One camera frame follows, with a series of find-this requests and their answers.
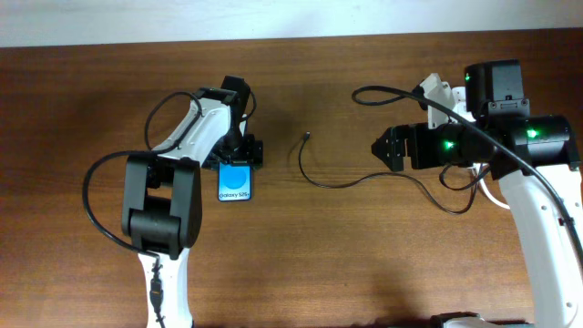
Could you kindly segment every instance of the smartphone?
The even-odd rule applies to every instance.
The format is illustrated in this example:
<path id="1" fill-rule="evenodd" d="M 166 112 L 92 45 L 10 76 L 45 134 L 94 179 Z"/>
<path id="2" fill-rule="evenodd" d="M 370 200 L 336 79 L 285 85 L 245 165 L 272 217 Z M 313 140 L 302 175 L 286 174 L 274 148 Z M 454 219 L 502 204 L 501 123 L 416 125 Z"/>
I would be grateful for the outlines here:
<path id="1" fill-rule="evenodd" d="M 219 165 L 219 200 L 251 199 L 251 166 Z"/>

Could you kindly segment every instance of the white wall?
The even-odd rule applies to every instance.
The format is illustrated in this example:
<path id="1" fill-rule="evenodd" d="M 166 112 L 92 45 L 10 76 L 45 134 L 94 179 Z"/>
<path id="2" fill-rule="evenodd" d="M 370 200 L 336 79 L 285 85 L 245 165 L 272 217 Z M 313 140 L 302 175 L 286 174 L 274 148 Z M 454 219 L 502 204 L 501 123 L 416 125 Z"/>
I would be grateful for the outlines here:
<path id="1" fill-rule="evenodd" d="M 583 26 L 583 0 L 0 0 L 0 46 Z"/>

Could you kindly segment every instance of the brown wooden surface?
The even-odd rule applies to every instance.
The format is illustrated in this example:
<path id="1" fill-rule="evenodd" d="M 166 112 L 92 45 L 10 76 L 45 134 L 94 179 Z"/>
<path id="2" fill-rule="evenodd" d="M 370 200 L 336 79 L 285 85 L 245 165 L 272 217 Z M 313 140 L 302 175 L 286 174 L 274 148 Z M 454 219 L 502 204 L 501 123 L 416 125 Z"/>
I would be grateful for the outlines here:
<path id="1" fill-rule="evenodd" d="M 250 132 L 265 142 L 265 167 L 249 202 L 219 203 L 216 172 L 202 174 L 204 219 L 189 259 L 197 323 L 348 326 L 454 311 L 533 320 L 509 212 L 480 195 L 468 214 L 450 216 L 403 179 L 318 189 L 298 171 L 298 142 L 312 132 L 305 166 L 323 181 L 385 170 L 371 143 L 426 114 L 409 101 L 360 107 L 353 89 L 410 89 L 433 72 L 462 85 L 465 66 L 508 57 L 522 62 L 532 112 L 564 114 L 583 136 L 582 43 L 581 30 L 553 30 L 0 49 L 0 325 L 145 326 L 138 259 L 89 223 L 81 181 L 102 155 L 144 148 L 146 115 L 169 92 L 219 86 L 227 74 L 257 94 Z M 154 141 L 186 106 L 160 111 Z M 441 187 L 438 171 L 406 172 L 463 207 L 467 194 Z M 117 233 L 123 179 L 115 160 L 91 190 Z"/>

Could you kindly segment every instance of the green light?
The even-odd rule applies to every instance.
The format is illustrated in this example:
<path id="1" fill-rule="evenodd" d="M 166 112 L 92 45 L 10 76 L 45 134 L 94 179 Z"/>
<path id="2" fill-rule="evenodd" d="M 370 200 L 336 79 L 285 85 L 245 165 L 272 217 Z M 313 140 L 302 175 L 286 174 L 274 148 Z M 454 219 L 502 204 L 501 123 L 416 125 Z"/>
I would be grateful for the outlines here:
<path id="1" fill-rule="evenodd" d="M 451 142 L 451 141 L 446 141 L 446 142 L 444 142 L 444 146 L 445 146 L 445 150 L 449 150 L 455 146 L 455 143 Z"/>
<path id="2" fill-rule="evenodd" d="M 536 131 L 534 129 L 530 129 L 527 131 L 527 136 L 529 138 L 534 138 L 534 137 L 538 136 L 538 131 Z"/>

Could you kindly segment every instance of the blue circle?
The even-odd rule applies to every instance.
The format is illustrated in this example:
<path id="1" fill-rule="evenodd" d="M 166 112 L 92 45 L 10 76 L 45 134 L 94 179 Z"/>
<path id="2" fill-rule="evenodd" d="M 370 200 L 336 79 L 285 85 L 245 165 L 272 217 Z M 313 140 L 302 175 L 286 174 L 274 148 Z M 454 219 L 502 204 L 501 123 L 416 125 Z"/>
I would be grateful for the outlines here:
<path id="1" fill-rule="evenodd" d="M 245 170 L 231 167 L 227 172 L 223 172 L 223 178 L 227 188 L 236 190 L 245 184 L 247 175 L 245 174 Z"/>

